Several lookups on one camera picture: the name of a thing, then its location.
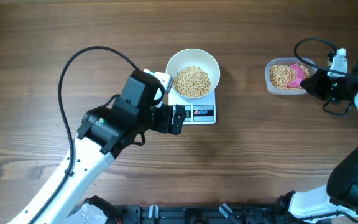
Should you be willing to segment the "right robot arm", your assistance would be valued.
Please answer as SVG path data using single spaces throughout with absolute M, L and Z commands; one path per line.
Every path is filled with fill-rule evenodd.
M 333 48 L 327 54 L 329 67 L 317 67 L 300 85 L 326 105 L 348 101 L 358 110 L 358 61 L 349 73 L 345 56 L 345 49 Z M 270 216 L 273 223 L 321 223 L 335 217 L 358 223 L 358 146 L 334 168 L 326 185 L 279 197 Z

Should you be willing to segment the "pink measuring scoop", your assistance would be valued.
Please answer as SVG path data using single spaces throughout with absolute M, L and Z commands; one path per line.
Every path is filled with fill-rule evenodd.
M 287 85 L 289 88 L 298 88 L 300 87 L 300 83 L 305 78 L 305 70 L 302 65 L 293 64 L 290 65 L 290 68 L 295 71 L 295 77 L 294 79 Z

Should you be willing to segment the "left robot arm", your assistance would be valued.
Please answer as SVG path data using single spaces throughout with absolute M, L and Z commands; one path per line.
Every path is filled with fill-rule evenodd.
M 32 201 L 12 223 L 63 223 L 94 180 L 121 151 L 136 145 L 137 135 L 147 130 L 179 135 L 185 119 L 184 106 L 162 103 L 173 77 L 167 73 L 134 70 L 112 107 L 89 110 L 73 141 L 73 152 L 51 175 Z

